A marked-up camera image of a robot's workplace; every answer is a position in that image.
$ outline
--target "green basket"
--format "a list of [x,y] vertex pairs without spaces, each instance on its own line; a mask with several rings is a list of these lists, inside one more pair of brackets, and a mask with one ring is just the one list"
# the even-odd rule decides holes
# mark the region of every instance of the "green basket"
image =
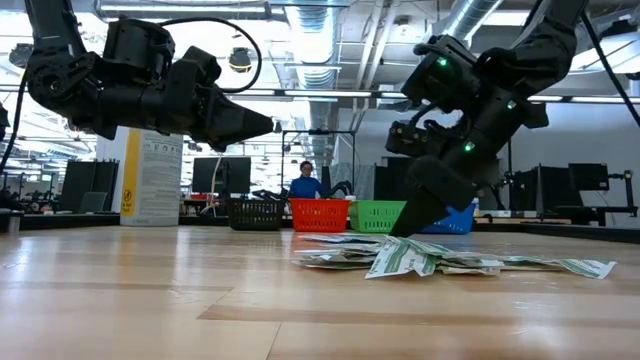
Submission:
[[349,207],[351,227],[362,233],[389,233],[404,204],[404,201],[353,201]]

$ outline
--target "desk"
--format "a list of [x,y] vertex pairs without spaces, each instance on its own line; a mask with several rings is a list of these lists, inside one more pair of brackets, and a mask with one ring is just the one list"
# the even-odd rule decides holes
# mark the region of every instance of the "desk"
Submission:
[[515,233],[460,251],[617,260],[609,278],[290,263],[291,231],[105,227],[0,238],[3,359],[639,359],[640,247]]

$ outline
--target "black basket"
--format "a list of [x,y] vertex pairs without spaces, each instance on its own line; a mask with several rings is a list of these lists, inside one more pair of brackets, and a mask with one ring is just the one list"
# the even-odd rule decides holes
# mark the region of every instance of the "black basket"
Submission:
[[280,230],[284,204],[282,201],[229,200],[229,226],[234,230]]

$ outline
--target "blue shirt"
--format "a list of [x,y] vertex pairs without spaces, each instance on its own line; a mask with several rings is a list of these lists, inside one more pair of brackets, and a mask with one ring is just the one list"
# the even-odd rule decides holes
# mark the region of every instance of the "blue shirt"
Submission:
[[324,193],[322,184],[316,178],[301,176],[291,182],[289,192],[292,197],[300,199],[315,199],[316,192]]

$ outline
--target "red basket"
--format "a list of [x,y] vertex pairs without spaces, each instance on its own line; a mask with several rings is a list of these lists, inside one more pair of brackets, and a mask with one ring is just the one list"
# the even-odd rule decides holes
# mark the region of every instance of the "red basket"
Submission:
[[293,228],[304,232],[344,232],[349,200],[291,199]]

